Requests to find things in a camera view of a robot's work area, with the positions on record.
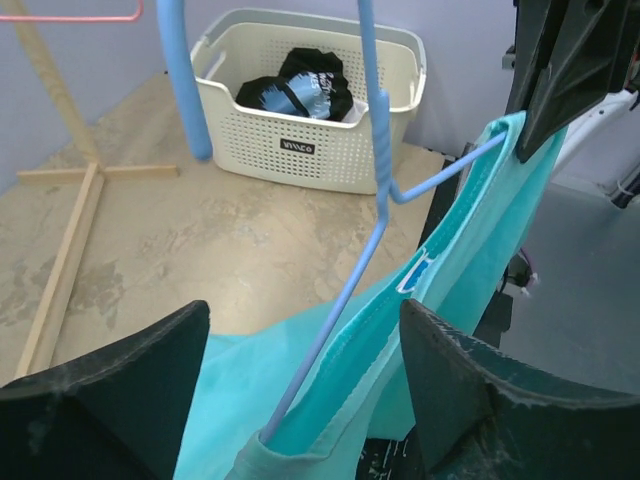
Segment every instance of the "wooden stand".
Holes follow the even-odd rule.
[[[28,16],[21,0],[0,0],[9,15]],[[44,40],[33,23],[14,23],[18,39],[47,93],[60,112],[73,142],[87,161],[86,168],[18,172],[25,185],[80,183],[80,192],[62,238],[49,280],[38,306],[15,378],[46,370],[60,335],[62,322],[106,180],[168,178],[178,175],[175,165],[106,167],[96,143],[71,98]]]

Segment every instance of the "turquoise fabric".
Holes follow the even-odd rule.
[[[502,147],[476,160],[455,204],[404,267],[354,297],[269,445],[257,432],[326,319],[330,304],[248,337],[212,336],[176,478],[352,479],[366,437],[402,439],[414,424],[398,335],[413,297],[471,333],[525,237],[566,131],[526,164],[513,150],[519,113],[492,122]]]

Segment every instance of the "wall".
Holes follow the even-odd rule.
[[[513,42],[512,2],[374,1],[379,23],[416,32],[426,47],[425,101],[408,140],[446,153],[460,153],[465,142],[474,140],[487,121],[504,111],[512,74],[501,70],[501,58]],[[133,0],[58,0],[55,6],[49,0],[27,3],[38,13],[106,14],[133,8]],[[155,4],[146,3],[145,17],[135,25],[41,27],[89,121],[95,121],[163,68]],[[355,0],[186,0],[191,43],[218,15],[252,6],[357,18]],[[68,141],[68,136],[7,25],[0,25],[0,45],[12,66],[0,70],[4,106],[0,112],[1,192],[14,181],[16,170],[39,165]],[[624,170],[626,163],[640,153],[632,134],[638,131],[640,114],[622,119],[594,140],[567,172],[600,179]]]

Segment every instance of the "laundry basket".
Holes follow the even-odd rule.
[[[217,165],[301,187],[375,193],[368,110],[357,123],[340,123],[235,102],[244,82],[277,75],[295,47],[335,53],[354,99],[366,102],[359,35],[357,22],[262,9],[233,10],[214,23],[194,46],[191,61]],[[376,37],[380,85],[391,98],[391,142],[397,153],[424,91],[424,48],[404,30],[378,26]]]

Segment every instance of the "black clamp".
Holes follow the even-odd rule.
[[[506,113],[527,111],[525,163],[561,128],[628,85],[640,0],[514,0],[514,78]]]

